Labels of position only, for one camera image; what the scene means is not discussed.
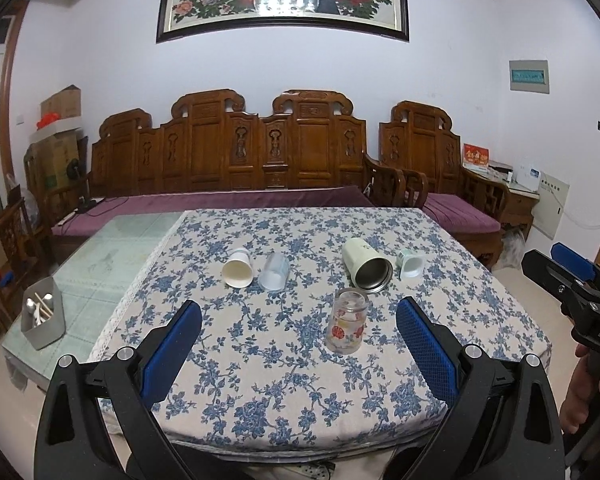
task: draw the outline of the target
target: shelf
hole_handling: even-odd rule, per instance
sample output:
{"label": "shelf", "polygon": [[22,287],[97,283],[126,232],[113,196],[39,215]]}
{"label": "shelf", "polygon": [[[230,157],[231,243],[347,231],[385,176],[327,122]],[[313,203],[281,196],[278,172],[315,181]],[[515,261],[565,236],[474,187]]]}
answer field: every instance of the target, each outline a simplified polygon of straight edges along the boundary
{"label": "shelf", "polygon": [[46,139],[55,134],[61,132],[68,132],[71,130],[78,130],[82,127],[82,117],[70,117],[68,119],[59,119],[51,124],[48,124],[44,128],[40,128],[34,134],[29,136],[29,142],[31,144],[40,142],[40,140]]}

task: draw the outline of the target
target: blue floral tablecloth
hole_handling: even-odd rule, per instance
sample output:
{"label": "blue floral tablecloth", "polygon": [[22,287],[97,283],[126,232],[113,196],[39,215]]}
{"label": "blue floral tablecloth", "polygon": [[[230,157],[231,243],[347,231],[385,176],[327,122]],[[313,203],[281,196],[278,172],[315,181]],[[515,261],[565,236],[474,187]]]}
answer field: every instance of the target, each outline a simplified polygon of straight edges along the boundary
{"label": "blue floral tablecloth", "polygon": [[[341,356],[324,345],[334,293],[350,286],[341,249],[363,237],[376,250],[426,254],[420,278],[372,295],[363,345]],[[262,268],[288,256],[286,290],[221,279],[231,248]],[[233,460],[316,460],[421,437],[446,406],[430,393],[395,328],[395,305],[414,296],[436,323],[489,355],[528,352],[545,367],[551,343],[505,288],[462,246],[413,209],[291,208],[186,212],[127,291],[91,353],[108,358],[167,323],[186,299],[203,330],[168,398],[153,407],[170,440]],[[114,422],[110,404],[106,420]]]}

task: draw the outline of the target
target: gray utensil container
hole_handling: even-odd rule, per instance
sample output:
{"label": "gray utensil container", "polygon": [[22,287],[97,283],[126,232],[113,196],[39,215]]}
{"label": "gray utensil container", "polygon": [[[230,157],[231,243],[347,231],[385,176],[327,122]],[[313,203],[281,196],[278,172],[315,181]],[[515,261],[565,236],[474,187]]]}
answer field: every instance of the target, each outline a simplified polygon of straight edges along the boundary
{"label": "gray utensil container", "polygon": [[[36,292],[40,295],[40,298],[44,298],[45,294],[51,294],[54,297],[54,304],[53,315],[44,323],[34,327],[33,314],[27,312],[26,303],[29,298],[39,303],[35,295]],[[25,290],[22,297],[20,329],[36,350],[43,349],[64,335],[66,327],[64,324],[64,310],[62,309],[62,293],[51,276],[34,283]]]}

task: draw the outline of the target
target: chopstick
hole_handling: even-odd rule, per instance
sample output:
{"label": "chopstick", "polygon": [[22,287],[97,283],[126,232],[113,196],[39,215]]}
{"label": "chopstick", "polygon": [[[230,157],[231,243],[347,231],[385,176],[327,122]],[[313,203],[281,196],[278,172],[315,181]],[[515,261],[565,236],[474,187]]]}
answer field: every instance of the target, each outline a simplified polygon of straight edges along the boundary
{"label": "chopstick", "polygon": [[38,301],[40,302],[40,310],[45,314],[45,316],[53,316],[54,313],[48,306],[46,306],[46,303],[42,300],[42,298],[40,298],[40,295],[37,292],[34,292],[34,294],[36,295],[36,298],[38,298]]}

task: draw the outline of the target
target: purple seat cushion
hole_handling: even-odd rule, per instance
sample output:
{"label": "purple seat cushion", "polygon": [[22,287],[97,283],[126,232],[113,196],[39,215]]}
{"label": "purple seat cushion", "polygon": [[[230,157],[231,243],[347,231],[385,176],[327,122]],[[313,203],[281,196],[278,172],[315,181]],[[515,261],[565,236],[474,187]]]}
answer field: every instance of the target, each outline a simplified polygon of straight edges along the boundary
{"label": "purple seat cushion", "polygon": [[86,214],[53,227],[56,236],[91,237],[120,215],[175,213],[192,209],[253,209],[264,207],[373,207],[356,186],[276,191],[219,191],[121,196],[100,202]]}
{"label": "purple seat cushion", "polygon": [[429,193],[423,211],[452,234],[497,233],[500,223],[456,195]]}

